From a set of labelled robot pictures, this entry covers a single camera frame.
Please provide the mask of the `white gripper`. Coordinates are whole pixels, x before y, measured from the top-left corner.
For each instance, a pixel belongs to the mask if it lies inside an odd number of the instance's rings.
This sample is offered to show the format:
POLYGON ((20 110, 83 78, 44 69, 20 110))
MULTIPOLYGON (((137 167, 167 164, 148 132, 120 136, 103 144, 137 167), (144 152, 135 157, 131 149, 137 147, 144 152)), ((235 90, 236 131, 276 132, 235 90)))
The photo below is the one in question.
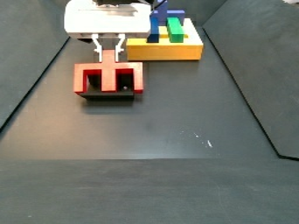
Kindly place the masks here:
POLYGON ((124 51, 127 36, 145 38, 151 30, 151 5, 136 0, 132 3, 97 4, 93 0, 69 0, 64 12, 64 30, 73 39, 89 39, 96 46, 97 62, 103 60, 99 36, 115 37, 116 62, 124 51))

